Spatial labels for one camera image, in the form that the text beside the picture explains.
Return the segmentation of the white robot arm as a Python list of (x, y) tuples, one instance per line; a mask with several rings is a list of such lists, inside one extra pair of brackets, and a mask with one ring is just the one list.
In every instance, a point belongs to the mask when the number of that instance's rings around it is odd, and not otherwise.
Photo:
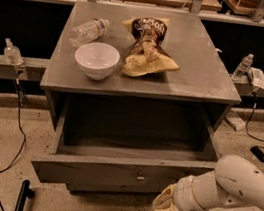
[(154, 211), (209, 211), (256, 206), (264, 211), (264, 173), (237, 155), (224, 156), (214, 170), (181, 178), (152, 202)]

